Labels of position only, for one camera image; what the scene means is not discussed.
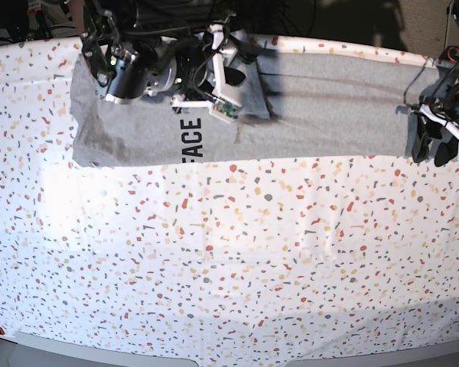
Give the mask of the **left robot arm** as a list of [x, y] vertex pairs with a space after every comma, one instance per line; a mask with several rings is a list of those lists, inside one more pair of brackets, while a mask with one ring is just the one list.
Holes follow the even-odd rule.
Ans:
[[[450, 2], [448, 14], [459, 28], [459, 1]], [[459, 161], [459, 48], [452, 61], [454, 65], [433, 90], [409, 106], [414, 127], [409, 133], [409, 150], [416, 164], [432, 159], [441, 167]]]

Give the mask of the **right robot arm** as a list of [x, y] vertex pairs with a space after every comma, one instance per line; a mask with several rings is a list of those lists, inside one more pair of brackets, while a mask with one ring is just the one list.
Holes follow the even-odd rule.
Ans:
[[245, 76], [224, 50], [252, 63], [257, 48], [237, 31], [268, 31], [273, 1], [84, 1], [82, 54], [102, 99], [130, 103], [144, 94], [179, 93], [185, 102], [227, 104], [223, 86]]

